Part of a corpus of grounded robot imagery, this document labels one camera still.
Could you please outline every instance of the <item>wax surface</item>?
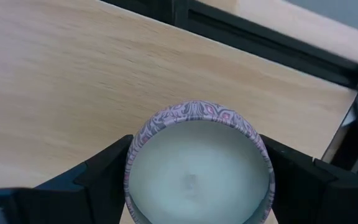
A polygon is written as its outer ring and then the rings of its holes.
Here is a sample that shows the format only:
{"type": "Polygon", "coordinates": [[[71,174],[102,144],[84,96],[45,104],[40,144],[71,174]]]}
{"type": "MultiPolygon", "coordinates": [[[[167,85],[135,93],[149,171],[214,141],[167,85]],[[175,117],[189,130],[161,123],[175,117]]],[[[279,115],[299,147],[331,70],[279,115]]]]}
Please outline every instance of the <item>wax surface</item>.
{"type": "Polygon", "coordinates": [[[238,130],[210,121],[174,124],[137,154],[129,177],[152,224],[242,224],[264,199],[269,172],[238,130]]]}

